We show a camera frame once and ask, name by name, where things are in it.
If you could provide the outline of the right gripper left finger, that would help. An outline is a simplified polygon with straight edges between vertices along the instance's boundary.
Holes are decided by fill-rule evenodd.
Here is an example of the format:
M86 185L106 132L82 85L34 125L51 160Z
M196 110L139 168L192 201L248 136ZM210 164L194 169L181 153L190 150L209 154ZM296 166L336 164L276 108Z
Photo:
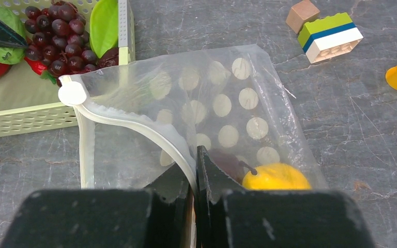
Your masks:
M177 165L140 190L39 190L1 247L189 247L189 184Z

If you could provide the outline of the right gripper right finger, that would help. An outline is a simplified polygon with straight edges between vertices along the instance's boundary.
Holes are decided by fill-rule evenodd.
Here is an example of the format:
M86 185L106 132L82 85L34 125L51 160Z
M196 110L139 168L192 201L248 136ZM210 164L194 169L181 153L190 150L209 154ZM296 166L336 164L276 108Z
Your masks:
M197 148L198 247L374 247L355 201L334 190L249 191Z

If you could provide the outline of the green cucumber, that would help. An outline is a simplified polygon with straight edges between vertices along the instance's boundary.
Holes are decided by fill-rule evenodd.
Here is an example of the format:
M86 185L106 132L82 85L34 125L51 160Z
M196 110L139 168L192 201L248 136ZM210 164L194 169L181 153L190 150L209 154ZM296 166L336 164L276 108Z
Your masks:
M6 7L0 7L0 63L15 65L21 62L28 47L25 27L20 18Z

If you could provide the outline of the yellow lemon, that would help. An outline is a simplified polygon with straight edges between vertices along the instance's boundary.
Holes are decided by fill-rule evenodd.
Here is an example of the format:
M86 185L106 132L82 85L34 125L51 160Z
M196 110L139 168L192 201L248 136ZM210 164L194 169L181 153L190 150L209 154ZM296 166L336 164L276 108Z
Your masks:
M249 190L311 190L312 186L298 169L285 163L264 164L250 169L242 180Z

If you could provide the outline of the purple grape bunch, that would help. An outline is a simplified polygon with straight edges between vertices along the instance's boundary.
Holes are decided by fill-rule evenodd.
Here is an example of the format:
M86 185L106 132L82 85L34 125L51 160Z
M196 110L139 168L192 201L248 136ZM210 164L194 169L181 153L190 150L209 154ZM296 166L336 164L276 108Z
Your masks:
M86 19L73 3L51 1L43 9L28 6L25 14L25 29L32 35L27 39L25 57L47 66L57 86L62 85L62 75L97 69L98 57L90 47Z

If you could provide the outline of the pale green plastic basket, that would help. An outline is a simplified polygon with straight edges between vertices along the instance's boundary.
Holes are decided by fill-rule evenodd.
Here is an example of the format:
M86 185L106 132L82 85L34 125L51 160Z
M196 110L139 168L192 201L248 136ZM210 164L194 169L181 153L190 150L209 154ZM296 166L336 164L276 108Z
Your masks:
M91 11L99 1L67 1L77 5L90 21ZM49 7L51 1L0 1L26 20L28 6ZM129 1L119 6L119 64L135 60L134 16ZM77 126L74 110L58 101L58 87L41 79L27 62L14 65L0 78L0 137Z

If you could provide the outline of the clear dotted zip bag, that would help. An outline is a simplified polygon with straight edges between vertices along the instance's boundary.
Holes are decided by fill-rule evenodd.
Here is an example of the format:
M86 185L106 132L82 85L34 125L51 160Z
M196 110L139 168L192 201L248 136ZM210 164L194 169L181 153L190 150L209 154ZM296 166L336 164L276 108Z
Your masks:
M198 191L199 147L225 176L284 163L326 180L267 52L257 45L162 55L60 77L80 132L84 189L141 189L170 168Z

